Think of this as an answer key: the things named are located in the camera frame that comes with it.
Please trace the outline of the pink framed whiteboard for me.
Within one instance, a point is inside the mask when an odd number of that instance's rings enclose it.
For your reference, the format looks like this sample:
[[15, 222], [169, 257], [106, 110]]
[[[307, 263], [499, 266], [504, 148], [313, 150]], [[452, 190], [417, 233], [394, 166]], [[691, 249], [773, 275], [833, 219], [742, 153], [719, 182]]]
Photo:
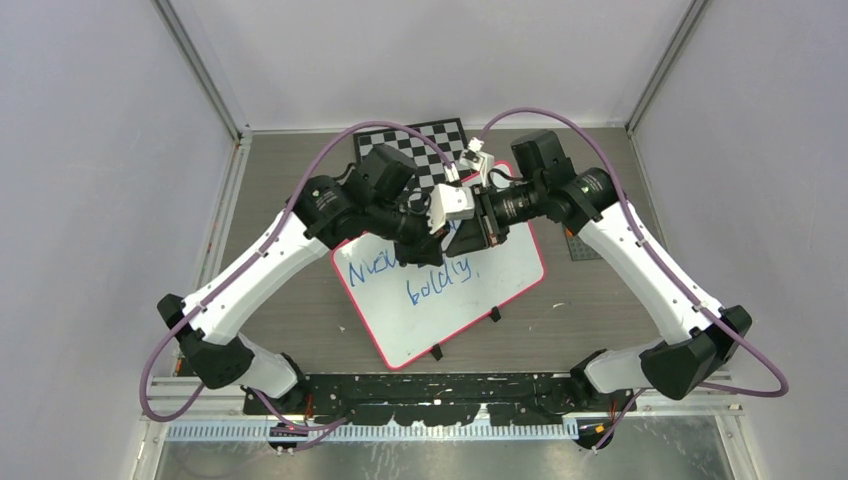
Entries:
[[533, 227], [511, 227], [492, 249], [401, 266], [394, 245], [366, 233], [332, 253], [332, 265], [383, 363], [405, 368], [538, 285], [546, 267]]

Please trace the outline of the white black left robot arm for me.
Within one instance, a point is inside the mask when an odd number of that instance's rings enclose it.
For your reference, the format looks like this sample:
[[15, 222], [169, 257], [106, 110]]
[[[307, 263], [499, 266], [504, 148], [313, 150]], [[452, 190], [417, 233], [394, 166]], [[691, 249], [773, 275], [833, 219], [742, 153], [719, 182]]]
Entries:
[[298, 199], [226, 271], [187, 297], [167, 294], [158, 302], [159, 315], [206, 388], [258, 389], [284, 414], [305, 405], [307, 389], [291, 358], [256, 345], [240, 330], [286, 281], [341, 243], [370, 233], [393, 243], [401, 266], [442, 265], [444, 234], [433, 233], [425, 214], [404, 205], [416, 170], [399, 150], [378, 145], [342, 181], [308, 179]]

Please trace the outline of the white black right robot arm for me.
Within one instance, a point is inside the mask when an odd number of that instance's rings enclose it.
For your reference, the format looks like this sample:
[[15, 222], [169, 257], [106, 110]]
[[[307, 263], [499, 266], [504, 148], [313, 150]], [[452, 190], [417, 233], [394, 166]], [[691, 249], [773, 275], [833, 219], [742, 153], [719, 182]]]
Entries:
[[512, 142], [520, 175], [493, 186], [494, 163], [478, 138], [460, 160], [480, 176], [460, 185], [456, 168], [449, 183], [431, 193], [435, 228], [457, 220], [447, 246], [450, 257], [504, 244], [512, 226], [544, 217], [562, 225], [594, 249], [624, 281], [654, 321], [659, 339], [624, 350], [599, 350], [575, 365], [571, 397], [596, 410], [612, 392], [654, 389], [681, 400], [728, 360], [752, 325], [747, 310], [726, 307], [697, 285], [656, 242], [617, 185], [610, 169], [575, 170], [558, 136], [539, 130]]

